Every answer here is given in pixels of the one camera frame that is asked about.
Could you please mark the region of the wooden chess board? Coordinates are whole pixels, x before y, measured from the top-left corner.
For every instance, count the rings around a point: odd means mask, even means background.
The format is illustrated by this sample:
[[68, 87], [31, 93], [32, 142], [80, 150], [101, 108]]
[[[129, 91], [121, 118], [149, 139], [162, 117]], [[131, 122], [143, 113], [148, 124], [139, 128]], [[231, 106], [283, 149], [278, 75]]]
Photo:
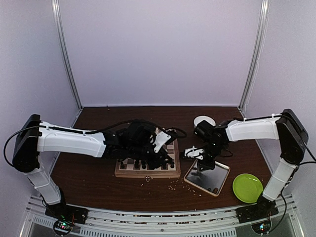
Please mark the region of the wooden chess board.
[[178, 141], [174, 140], [169, 145], [164, 145], [173, 164], [168, 163], [157, 169], [149, 169], [147, 164], [139, 162], [135, 166], [135, 160], [127, 158], [124, 161], [117, 161], [115, 176], [118, 178], [179, 178], [181, 176], [181, 167], [179, 159]]

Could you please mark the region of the metal tray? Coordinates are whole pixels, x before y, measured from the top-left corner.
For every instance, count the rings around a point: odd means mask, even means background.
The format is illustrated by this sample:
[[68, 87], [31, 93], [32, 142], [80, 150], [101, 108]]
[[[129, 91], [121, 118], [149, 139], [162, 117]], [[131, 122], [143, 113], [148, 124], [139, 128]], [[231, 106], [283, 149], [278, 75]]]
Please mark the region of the metal tray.
[[[227, 180], [230, 170], [229, 166], [216, 161], [214, 170], [199, 172], [198, 161], [196, 160], [185, 174], [183, 180], [193, 187], [217, 197]], [[210, 189], [214, 188], [218, 188], [217, 194], [210, 192]]]

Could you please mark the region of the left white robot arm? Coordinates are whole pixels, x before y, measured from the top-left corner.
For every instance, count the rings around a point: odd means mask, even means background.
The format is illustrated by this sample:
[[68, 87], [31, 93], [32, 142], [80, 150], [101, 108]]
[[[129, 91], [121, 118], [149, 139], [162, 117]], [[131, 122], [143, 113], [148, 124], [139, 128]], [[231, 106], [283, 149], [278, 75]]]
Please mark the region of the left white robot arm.
[[168, 164], [172, 158], [163, 148], [177, 139], [174, 128], [164, 129], [152, 122], [133, 119], [127, 128], [112, 131], [112, 127], [99, 130], [80, 130], [52, 125], [33, 114], [16, 138], [11, 165], [26, 174], [43, 197], [46, 206], [60, 219], [71, 215], [62, 190], [52, 181], [39, 160], [40, 153], [61, 152], [88, 155], [95, 158], [133, 159], [156, 169]]

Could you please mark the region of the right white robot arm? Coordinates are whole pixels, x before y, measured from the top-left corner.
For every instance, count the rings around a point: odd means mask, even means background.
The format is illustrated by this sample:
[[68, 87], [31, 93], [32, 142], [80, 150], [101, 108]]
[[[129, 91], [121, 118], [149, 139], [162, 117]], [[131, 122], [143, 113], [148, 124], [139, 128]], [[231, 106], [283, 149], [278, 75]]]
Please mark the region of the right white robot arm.
[[191, 148], [186, 156], [197, 159], [203, 169], [215, 168], [215, 159], [230, 142], [243, 140], [278, 140], [281, 149], [280, 161], [266, 187], [261, 193], [261, 201], [254, 205], [253, 214], [265, 217], [272, 210], [272, 203], [287, 185], [294, 170], [304, 158], [309, 135], [291, 109], [280, 114], [260, 118], [226, 120], [212, 125], [202, 120], [194, 133], [207, 144], [202, 148]]

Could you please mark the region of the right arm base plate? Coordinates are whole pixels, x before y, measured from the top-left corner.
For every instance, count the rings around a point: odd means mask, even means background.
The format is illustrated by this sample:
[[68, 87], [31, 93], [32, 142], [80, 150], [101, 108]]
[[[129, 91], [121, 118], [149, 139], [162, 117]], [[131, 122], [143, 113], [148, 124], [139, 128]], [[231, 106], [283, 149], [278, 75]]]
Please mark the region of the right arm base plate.
[[275, 206], [267, 208], [262, 206], [260, 207], [257, 204], [239, 207], [236, 209], [237, 218], [240, 224], [265, 219], [270, 216], [277, 215], [278, 213], [279, 210]]

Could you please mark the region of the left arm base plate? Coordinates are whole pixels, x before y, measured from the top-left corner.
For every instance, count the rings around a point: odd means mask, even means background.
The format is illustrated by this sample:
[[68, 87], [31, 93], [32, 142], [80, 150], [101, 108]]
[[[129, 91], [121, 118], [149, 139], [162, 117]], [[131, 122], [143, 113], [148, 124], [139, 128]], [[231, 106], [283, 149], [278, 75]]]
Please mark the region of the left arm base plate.
[[71, 224], [85, 224], [88, 210], [75, 206], [66, 206], [65, 208], [48, 207], [45, 211], [45, 215]]

